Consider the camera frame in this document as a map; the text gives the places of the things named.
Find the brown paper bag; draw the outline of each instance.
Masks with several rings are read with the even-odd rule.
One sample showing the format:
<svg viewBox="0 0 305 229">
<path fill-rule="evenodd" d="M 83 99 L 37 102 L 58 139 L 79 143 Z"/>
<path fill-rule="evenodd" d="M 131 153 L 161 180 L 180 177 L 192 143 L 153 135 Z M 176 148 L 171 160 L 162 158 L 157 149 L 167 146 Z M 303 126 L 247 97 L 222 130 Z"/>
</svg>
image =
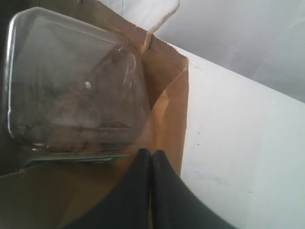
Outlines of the brown paper bag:
<svg viewBox="0 0 305 229">
<path fill-rule="evenodd" d="M 27 0 L 126 36 L 142 55 L 153 122 L 149 149 L 166 151 L 179 173 L 188 102 L 188 60 L 97 0 Z M 12 12 L 20 7 L 13 5 Z M 44 163 L 0 177 L 0 228 L 60 228 L 91 209 L 120 180 L 133 156 L 107 166 Z"/>
</svg>

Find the dark object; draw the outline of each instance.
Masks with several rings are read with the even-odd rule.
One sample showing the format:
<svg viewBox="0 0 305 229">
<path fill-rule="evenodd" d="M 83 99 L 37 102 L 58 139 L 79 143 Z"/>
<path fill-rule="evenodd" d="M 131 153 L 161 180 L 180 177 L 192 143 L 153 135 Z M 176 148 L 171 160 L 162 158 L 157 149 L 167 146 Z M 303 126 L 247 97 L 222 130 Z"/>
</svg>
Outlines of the dark object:
<svg viewBox="0 0 305 229">
<path fill-rule="evenodd" d="M 151 154 L 140 149 L 125 176 L 91 211 L 64 229 L 148 228 Z"/>
<path fill-rule="evenodd" d="M 152 222 L 154 229 L 234 229 L 187 188 L 165 152 L 152 156 Z"/>
</svg>

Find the food inside container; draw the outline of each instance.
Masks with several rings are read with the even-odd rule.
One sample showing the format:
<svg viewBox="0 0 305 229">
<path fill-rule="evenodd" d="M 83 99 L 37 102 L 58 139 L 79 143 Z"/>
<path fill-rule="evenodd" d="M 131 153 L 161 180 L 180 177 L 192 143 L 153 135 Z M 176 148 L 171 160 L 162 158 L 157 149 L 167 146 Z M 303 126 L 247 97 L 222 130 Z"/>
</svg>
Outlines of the food inside container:
<svg viewBox="0 0 305 229">
<path fill-rule="evenodd" d="M 89 155 L 148 137 L 141 60 L 118 34 L 42 8 L 20 12 L 10 23 L 2 83 L 2 148 Z"/>
</svg>

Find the white wall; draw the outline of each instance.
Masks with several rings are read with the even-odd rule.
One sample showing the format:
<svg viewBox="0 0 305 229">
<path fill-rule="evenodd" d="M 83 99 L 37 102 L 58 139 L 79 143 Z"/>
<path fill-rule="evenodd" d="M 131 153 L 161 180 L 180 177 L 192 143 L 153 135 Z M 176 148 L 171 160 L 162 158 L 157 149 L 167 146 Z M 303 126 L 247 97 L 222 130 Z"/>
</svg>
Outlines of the white wall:
<svg viewBox="0 0 305 229">
<path fill-rule="evenodd" d="M 165 41 L 305 102 L 303 0 L 181 0 Z"/>
</svg>

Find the clear plastic clamshell box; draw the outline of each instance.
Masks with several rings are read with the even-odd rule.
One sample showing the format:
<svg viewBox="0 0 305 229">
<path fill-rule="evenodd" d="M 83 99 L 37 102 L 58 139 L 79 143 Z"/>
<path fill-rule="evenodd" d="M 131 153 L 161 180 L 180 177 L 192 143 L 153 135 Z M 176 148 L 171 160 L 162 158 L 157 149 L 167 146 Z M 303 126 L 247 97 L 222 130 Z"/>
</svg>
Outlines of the clear plastic clamshell box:
<svg viewBox="0 0 305 229">
<path fill-rule="evenodd" d="M 32 8 L 11 20 L 5 52 L 7 143 L 36 155 L 96 154 L 141 135 L 150 108 L 141 61 L 124 37 Z"/>
</svg>

